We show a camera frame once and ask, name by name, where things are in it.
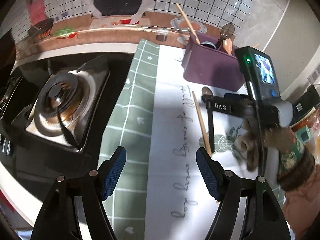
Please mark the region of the right forearm pink sleeve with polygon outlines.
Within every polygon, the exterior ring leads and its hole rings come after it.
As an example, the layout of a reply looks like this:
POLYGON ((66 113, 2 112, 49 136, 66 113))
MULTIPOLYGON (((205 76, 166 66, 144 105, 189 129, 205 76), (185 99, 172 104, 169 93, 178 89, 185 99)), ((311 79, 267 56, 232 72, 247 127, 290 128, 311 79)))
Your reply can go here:
POLYGON ((302 239, 319 213, 319 164, 309 179, 298 189, 285 193, 284 217, 295 234, 302 239))

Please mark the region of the gloved right hand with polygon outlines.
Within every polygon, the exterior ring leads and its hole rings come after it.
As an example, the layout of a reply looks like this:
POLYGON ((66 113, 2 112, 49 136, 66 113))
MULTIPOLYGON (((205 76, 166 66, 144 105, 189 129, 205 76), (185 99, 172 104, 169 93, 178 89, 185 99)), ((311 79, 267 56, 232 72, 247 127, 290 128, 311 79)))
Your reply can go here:
POLYGON ((260 147, 278 151, 276 161, 271 165, 268 178, 284 191, 294 191, 303 186, 317 173, 318 165, 308 147, 299 140, 290 128, 273 127, 262 131, 263 137, 251 129, 248 121, 243 121, 245 133, 236 139, 236 148, 245 153, 249 172, 259 166, 260 147))

